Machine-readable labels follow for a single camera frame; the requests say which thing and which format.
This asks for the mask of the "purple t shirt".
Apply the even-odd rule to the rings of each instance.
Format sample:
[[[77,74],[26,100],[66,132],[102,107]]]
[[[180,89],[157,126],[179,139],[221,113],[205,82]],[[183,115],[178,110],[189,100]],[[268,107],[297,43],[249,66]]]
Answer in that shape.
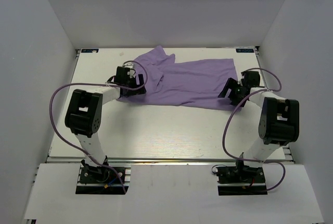
[[[121,97],[120,102],[185,106],[210,110],[233,111],[228,98],[220,98],[227,80],[237,79],[233,59],[204,59],[176,62],[161,46],[138,56],[136,72],[147,78],[146,93]]]

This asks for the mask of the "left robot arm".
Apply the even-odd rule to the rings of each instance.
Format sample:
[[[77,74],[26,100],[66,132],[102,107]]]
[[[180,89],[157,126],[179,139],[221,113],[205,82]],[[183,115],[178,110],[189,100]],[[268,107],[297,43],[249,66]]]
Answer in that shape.
[[[85,154],[84,163],[93,166],[92,176],[99,182],[110,176],[105,155],[99,141],[102,109],[106,103],[121,98],[144,95],[148,73],[137,73],[130,65],[118,66],[116,75],[91,90],[75,89],[65,116],[65,126],[71,130]]]

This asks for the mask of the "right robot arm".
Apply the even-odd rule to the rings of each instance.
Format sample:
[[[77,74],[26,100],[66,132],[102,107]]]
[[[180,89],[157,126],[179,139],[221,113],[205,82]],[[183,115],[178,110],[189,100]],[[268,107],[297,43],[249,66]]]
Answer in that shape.
[[[241,76],[239,81],[230,77],[219,97],[227,96],[231,105],[235,107],[223,131],[222,148],[229,157],[237,161],[236,178],[246,182],[253,177],[254,169],[262,167],[274,151],[298,140],[299,102],[275,94],[282,89],[279,79],[277,79],[279,85],[277,89],[261,86],[258,68],[247,69],[241,73]],[[226,134],[233,116],[248,101],[261,109],[258,138],[247,151],[236,157],[227,151]]]

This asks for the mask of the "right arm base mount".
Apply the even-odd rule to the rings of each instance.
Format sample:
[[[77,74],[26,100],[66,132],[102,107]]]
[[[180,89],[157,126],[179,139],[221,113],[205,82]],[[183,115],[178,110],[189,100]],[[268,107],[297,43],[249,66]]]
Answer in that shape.
[[[214,165],[219,196],[267,195],[266,180],[262,167],[245,166],[237,161],[234,166]]]

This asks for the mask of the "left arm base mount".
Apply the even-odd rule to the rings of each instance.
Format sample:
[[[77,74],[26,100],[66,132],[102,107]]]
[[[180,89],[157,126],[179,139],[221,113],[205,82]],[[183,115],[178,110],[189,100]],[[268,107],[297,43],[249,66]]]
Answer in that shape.
[[[114,170],[90,166],[81,161],[75,193],[77,195],[125,195],[130,185],[131,168],[114,167]]]

